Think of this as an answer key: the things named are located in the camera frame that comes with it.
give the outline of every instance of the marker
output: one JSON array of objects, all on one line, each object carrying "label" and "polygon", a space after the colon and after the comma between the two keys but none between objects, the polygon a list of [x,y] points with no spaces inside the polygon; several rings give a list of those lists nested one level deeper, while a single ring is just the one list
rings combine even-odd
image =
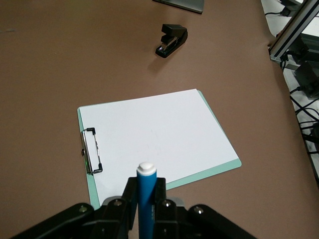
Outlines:
[{"label": "marker", "polygon": [[154,228],[154,188],[156,168],[149,162],[140,163],[137,168],[139,238],[152,239]]}]

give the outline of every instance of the clipboard clip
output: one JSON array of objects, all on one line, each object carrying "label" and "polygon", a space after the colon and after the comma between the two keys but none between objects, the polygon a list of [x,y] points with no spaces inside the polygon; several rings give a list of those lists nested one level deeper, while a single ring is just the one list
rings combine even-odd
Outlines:
[{"label": "clipboard clip", "polygon": [[[98,159],[99,159],[99,168],[98,169],[94,169],[94,170],[92,169],[91,159],[90,159],[90,155],[88,153],[88,145],[87,145],[87,141],[86,141],[85,131],[92,132],[92,134],[94,136],[95,147],[96,147],[96,151],[97,151]],[[100,159],[99,147],[98,147],[98,143],[97,143],[95,134],[96,134],[95,128],[87,128],[87,129],[84,129],[83,131],[81,131],[82,156],[84,157],[86,173],[88,173],[88,174],[101,173],[103,171],[103,167],[102,167],[102,163],[101,163],[101,159]]]}]

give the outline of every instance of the black stapler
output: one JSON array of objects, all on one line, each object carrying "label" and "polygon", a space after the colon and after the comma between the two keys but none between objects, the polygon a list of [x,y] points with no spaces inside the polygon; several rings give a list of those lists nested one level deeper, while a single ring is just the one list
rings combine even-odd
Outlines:
[{"label": "black stapler", "polygon": [[181,25],[163,24],[161,31],[166,35],[161,37],[161,46],[156,49],[156,54],[166,58],[186,42],[187,29]]}]

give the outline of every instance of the white paper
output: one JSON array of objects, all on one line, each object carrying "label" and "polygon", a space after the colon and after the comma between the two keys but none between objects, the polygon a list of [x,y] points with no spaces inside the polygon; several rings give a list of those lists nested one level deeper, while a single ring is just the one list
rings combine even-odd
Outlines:
[{"label": "white paper", "polygon": [[[80,108],[84,128],[94,127],[103,172],[94,175],[100,204],[122,195],[141,162],[155,164],[166,182],[237,159],[197,90]],[[93,169],[94,138],[86,133]]]}]

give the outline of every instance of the brown table surface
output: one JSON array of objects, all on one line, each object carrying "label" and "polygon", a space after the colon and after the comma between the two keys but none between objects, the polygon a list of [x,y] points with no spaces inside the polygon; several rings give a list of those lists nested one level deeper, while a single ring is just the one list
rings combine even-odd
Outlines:
[{"label": "brown table surface", "polygon": [[[202,15],[151,0],[0,6],[0,30],[15,29],[0,34],[0,238],[89,202],[79,106],[193,88],[242,166],[168,195],[261,239],[318,238],[319,191],[259,0],[207,0]],[[163,23],[189,33],[166,59]]]}]

